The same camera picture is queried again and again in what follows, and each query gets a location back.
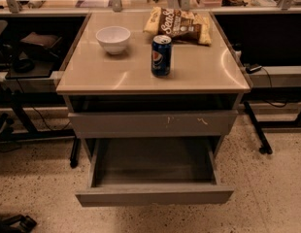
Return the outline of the black power adapter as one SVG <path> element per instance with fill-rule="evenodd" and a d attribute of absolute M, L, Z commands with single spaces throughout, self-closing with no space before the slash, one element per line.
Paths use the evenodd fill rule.
<path fill-rule="evenodd" d="M 245 65 L 246 72 L 248 74 L 252 74 L 261 70 L 262 66 L 259 64 L 246 64 Z"/>

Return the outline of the white bowl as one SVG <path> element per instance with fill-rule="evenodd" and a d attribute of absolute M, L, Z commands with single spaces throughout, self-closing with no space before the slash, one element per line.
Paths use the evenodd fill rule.
<path fill-rule="evenodd" d="M 99 45 L 109 54 L 120 54 L 125 51 L 131 32 L 121 26 L 109 26 L 100 29 L 96 33 Z"/>

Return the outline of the black table leg left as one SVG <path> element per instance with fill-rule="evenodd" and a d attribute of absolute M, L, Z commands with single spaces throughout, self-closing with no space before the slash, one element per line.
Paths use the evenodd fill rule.
<path fill-rule="evenodd" d="M 79 152 L 80 152 L 81 142 L 78 138 L 74 139 L 71 155 L 70 155 L 70 166 L 76 168 L 79 161 Z"/>

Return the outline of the grey drawer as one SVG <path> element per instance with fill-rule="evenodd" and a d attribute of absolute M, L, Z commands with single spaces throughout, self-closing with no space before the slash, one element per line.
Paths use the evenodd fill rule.
<path fill-rule="evenodd" d="M 77 198 L 84 207 L 221 204 L 233 191 L 204 137 L 123 138 L 95 142 Z"/>
<path fill-rule="evenodd" d="M 221 136 L 237 111 L 70 113 L 79 138 Z"/>

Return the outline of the grey top drawer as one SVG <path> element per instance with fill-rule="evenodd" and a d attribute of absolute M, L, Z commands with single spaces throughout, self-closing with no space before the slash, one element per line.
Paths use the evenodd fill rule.
<path fill-rule="evenodd" d="M 237 111 L 70 113 L 79 138 L 221 136 Z"/>

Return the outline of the black object floor corner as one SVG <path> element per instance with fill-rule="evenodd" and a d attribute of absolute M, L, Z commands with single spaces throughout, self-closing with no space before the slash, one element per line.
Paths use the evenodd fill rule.
<path fill-rule="evenodd" d="M 16 215 L 0 218 L 0 233 L 31 233 L 37 222 L 30 216 Z"/>

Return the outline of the black table leg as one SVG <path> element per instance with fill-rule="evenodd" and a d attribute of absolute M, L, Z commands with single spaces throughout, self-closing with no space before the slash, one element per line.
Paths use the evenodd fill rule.
<path fill-rule="evenodd" d="M 248 101 L 245 101 L 244 106 L 245 106 L 245 111 L 249 115 L 249 117 L 251 119 L 251 123 L 254 126 L 257 136 L 261 142 L 261 147 L 259 148 L 259 152 L 262 154 L 264 154 L 264 153 L 272 154 L 273 151 L 269 145 L 268 140 L 266 139 L 266 137 L 264 135 L 264 132 L 263 132 L 261 126 L 258 123 L 258 120 L 255 117 L 255 114 L 251 108 L 250 103 Z"/>
<path fill-rule="evenodd" d="M 80 152 L 81 142 L 78 138 L 74 139 L 71 155 L 70 155 L 70 166 L 76 168 L 79 161 L 79 152 Z"/>

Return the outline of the black table leg right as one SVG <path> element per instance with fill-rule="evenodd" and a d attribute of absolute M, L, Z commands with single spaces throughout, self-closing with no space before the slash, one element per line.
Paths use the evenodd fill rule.
<path fill-rule="evenodd" d="M 261 147 L 259 148 L 259 152 L 262 154 L 264 154 L 264 153 L 272 154 L 273 151 L 269 145 L 268 140 L 266 139 L 266 137 L 264 135 L 264 132 L 263 132 L 261 126 L 258 123 L 258 120 L 255 117 L 255 114 L 251 108 L 250 103 L 248 101 L 245 101 L 244 106 L 245 106 L 245 111 L 249 115 L 249 117 L 251 119 L 251 123 L 254 126 L 257 136 L 261 142 Z"/>

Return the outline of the blue pepsi can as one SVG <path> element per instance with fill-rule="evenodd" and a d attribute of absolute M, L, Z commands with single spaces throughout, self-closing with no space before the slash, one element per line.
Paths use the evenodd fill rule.
<path fill-rule="evenodd" d="M 151 72 L 157 76 L 170 73 L 172 40 L 166 35 L 157 35 L 151 43 Z"/>

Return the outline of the brown chip bag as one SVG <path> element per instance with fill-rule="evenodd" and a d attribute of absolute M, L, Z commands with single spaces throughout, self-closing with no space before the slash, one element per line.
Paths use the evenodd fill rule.
<path fill-rule="evenodd" d="M 209 46 L 212 43 L 209 18 L 179 9 L 154 7 L 144 31 L 183 42 L 195 41 L 199 45 Z"/>

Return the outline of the grey drawer cabinet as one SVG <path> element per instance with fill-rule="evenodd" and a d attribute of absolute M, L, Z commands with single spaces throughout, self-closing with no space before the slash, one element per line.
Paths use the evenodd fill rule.
<path fill-rule="evenodd" d="M 208 47 L 175 44 L 170 74 L 157 78 L 151 73 L 152 37 L 143 30 L 149 15 L 147 11 L 91 14 L 56 89 L 69 114 L 231 110 L 238 114 L 241 98 L 251 84 L 218 24 L 211 24 Z M 109 26 L 131 32 L 128 46 L 120 54 L 107 53 L 96 40 L 96 33 Z M 226 135 L 183 137 L 206 138 L 216 158 Z M 96 141 L 123 138 L 79 139 L 91 162 Z"/>

